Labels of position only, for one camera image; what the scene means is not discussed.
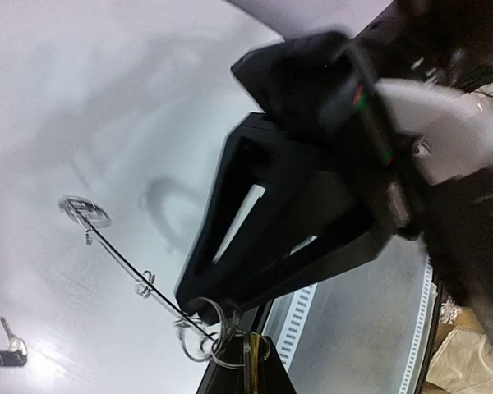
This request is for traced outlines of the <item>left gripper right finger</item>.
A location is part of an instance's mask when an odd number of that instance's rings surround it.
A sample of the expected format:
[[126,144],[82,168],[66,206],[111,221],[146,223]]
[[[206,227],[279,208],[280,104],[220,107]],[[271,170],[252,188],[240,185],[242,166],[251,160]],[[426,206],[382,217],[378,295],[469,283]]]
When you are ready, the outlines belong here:
[[260,338],[257,366],[257,393],[296,394],[274,343],[269,337]]

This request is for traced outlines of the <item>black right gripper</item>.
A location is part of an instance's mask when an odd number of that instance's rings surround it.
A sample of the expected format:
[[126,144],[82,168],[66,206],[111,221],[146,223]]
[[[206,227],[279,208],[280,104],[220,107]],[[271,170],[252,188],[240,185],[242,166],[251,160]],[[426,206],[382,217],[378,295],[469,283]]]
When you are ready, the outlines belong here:
[[375,220],[405,239],[422,232],[412,147],[376,87],[372,65],[338,31],[252,49],[231,72],[280,129],[323,149]]

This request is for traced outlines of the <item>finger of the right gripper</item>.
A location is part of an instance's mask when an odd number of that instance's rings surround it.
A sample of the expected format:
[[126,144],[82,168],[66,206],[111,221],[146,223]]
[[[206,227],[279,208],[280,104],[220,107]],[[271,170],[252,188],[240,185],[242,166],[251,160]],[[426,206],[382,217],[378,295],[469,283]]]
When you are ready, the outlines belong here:
[[361,199],[336,174],[315,175],[242,261],[234,304],[247,311],[374,260],[390,239],[388,201],[383,190]]
[[297,244],[306,199],[325,167],[317,147],[252,112],[227,136],[205,218],[176,289],[185,314],[208,315],[205,299],[248,310],[265,302]]

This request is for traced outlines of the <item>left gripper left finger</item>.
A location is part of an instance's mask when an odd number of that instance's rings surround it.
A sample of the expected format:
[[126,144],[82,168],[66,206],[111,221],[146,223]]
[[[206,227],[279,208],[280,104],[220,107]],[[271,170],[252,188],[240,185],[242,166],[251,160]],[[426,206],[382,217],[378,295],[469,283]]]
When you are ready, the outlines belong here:
[[[243,340],[231,340],[219,359],[229,364],[243,364]],[[244,392],[243,367],[229,369],[213,360],[200,381],[196,394],[237,394]]]

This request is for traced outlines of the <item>round metal keyring disc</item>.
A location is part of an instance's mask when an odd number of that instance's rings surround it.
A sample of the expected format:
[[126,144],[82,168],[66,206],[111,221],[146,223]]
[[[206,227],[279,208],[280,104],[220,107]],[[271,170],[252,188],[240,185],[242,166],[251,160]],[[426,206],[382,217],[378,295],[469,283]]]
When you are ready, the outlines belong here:
[[104,250],[113,258],[115,263],[129,275],[134,282],[134,292],[141,299],[153,299],[167,310],[173,317],[177,340],[185,356],[196,363],[214,361],[216,364],[229,368],[240,369],[243,364],[229,364],[219,359],[227,344],[240,337],[244,341],[247,333],[238,328],[238,312],[227,318],[223,307],[216,302],[203,298],[218,316],[218,328],[208,332],[208,325],[200,318],[191,318],[184,314],[159,288],[155,285],[156,275],[150,270],[139,270],[126,259],[101,233],[103,228],[110,227],[112,219],[107,212],[94,201],[74,195],[65,195],[58,201],[58,207],[74,223],[78,224],[85,233],[85,243],[91,246],[98,241]]

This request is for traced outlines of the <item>black head key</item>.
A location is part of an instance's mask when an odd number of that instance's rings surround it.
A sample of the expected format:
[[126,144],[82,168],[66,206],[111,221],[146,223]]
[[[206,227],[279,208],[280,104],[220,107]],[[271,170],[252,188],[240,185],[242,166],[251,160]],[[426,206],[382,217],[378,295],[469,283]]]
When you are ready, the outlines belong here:
[[0,323],[7,335],[8,345],[0,350],[0,368],[22,368],[28,361],[28,349],[25,341],[11,329],[5,317],[0,317]]

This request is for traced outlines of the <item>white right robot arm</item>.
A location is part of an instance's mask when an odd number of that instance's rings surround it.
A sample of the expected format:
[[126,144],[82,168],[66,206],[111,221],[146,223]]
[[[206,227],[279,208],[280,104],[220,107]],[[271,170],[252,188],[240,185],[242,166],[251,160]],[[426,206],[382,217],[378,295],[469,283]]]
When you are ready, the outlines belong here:
[[231,68],[260,106],[225,140],[176,289],[185,314],[242,311],[422,238],[493,344],[493,1],[240,1],[282,37]]

